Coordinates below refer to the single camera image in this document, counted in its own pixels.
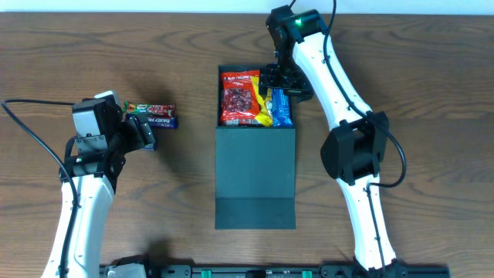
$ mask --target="cardboard box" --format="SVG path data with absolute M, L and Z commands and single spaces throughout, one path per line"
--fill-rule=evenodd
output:
M 261 66 L 219 66 L 216 229 L 294 229 L 294 127 L 221 126 L 220 74 Z

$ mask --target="white wall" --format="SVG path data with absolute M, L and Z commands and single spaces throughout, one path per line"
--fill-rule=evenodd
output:
M 269 13 L 290 0 L 0 0 L 3 12 Z M 331 12 L 331 0 L 297 0 L 294 12 Z M 339 0 L 339 13 L 494 15 L 494 0 Z

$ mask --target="red candy bag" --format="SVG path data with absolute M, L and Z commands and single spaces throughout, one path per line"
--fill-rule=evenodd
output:
M 223 124 L 250 124 L 256 122 L 255 116 L 259 114 L 260 108 L 255 97 L 251 76 L 259 76 L 259 71 L 222 73 L 223 112 L 220 121 Z

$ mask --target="open box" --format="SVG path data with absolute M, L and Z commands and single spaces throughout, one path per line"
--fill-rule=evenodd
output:
M 216 229 L 296 228 L 295 128 L 233 127 L 220 123 L 221 73 L 260 68 L 218 67 Z

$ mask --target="table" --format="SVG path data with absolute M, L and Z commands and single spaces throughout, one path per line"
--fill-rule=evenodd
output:
M 127 155 L 101 262 L 147 253 L 159 263 L 351 260 L 343 194 L 324 171 L 327 122 L 316 99 L 294 115 L 296 230 L 222 230 L 215 222 L 217 65 L 275 61 L 267 15 L 0 14 L 0 98 L 176 103 L 180 127 L 158 151 Z M 356 90 L 385 111 L 408 176 L 383 190 L 387 232 L 408 263 L 453 277 L 494 271 L 494 18 L 338 15 L 332 37 Z M 12 104 L 58 154 L 74 135 L 68 107 Z M 0 276 L 40 276 L 61 208 L 58 168 L 0 113 Z M 383 181 L 399 175 L 387 145 Z

